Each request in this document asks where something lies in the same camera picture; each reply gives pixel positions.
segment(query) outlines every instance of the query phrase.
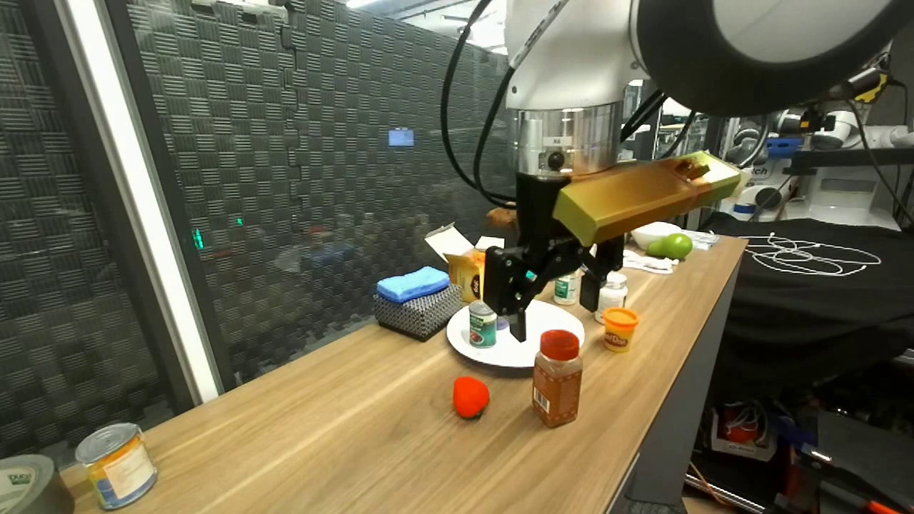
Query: orange ball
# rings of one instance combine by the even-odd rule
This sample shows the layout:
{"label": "orange ball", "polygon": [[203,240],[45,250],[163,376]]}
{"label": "orange ball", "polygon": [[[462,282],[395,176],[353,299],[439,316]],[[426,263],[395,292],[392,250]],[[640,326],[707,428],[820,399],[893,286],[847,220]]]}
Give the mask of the orange ball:
{"label": "orange ball", "polygon": [[457,376],[452,390],[452,406],[457,416],[477,420],[489,406],[489,388],[477,376]]}

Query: white cable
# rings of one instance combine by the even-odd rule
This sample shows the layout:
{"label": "white cable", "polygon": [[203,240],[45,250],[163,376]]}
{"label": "white cable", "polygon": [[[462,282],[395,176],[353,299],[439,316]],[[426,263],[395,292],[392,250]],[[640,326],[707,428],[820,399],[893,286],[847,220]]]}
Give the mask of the white cable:
{"label": "white cable", "polygon": [[864,248],[777,238],[774,230],[750,233],[747,255],[769,270],[799,278],[854,278],[882,265],[882,259]]}

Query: black mesh wall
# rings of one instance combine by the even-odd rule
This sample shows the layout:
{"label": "black mesh wall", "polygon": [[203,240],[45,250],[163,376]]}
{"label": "black mesh wall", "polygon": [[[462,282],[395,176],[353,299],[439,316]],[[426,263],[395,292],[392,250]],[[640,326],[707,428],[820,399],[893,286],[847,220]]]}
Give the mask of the black mesh wall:
{"label": "black mesh wall", "polygon": [[[486,202],[439,149],[453,41],[333,0],[258,18],[142,0],[132,19],[232,380],[365,322],[373,279],[437,263],[426,230],[482,230]],[[499,71],[499,56],[466,51],[452,106],[466,165]],[[389,145],[392,128],[407,128],[413,145]],[[502,128],[493,133],[486,176],[505,188]]]}
{"label": "black mesh wall", "polygon": [[172,416],[13,0],[0,0],[0,457]]}

